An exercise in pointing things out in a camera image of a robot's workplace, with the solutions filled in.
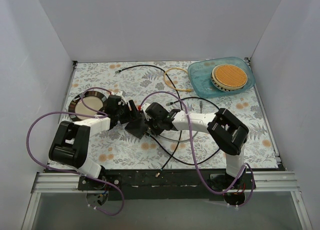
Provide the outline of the black network switch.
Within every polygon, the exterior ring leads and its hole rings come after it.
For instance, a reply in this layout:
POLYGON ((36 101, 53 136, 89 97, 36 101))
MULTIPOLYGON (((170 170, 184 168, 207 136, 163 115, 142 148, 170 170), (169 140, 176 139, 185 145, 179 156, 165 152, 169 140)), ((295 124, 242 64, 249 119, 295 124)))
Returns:
POLYGON ((124 129, 134 137, 141 139, 147 132, 148 126, 145 124, 145 120, 140 118, 129 122, 124 129))

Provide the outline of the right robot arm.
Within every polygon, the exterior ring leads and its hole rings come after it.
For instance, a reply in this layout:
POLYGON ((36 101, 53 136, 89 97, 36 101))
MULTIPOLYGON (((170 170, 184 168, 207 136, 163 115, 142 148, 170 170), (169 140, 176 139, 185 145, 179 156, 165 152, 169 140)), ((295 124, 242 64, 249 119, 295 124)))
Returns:
POLYGON ((226 154, 226 182, 237 189, 245 182, 243 173, 244 146, 248 140, 248 127, 229 110, 221 108, 216 113, 187 113, 173 109, 168 112, 158 103, 141 107, 145 122, 155 135, 166 131, 196 131, 210 134, 221 151, 226 154))

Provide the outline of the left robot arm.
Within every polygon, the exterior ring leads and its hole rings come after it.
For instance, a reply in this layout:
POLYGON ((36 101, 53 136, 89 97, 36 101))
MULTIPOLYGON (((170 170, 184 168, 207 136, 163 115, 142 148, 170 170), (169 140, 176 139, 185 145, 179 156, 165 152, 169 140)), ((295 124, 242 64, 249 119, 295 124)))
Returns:
POLYGON ((111 130, 118 123, 131 123, 141 117, 135 103, 132 100, 126 102, 121 95, 110 95, 103 112, 105 115, 77 122, 62 121, 48 154, 51 161, 90 176, 89 184, 95 190, 103 189, 107 181, 102 175, 103 167, 88 156, 90 138, 111 130))

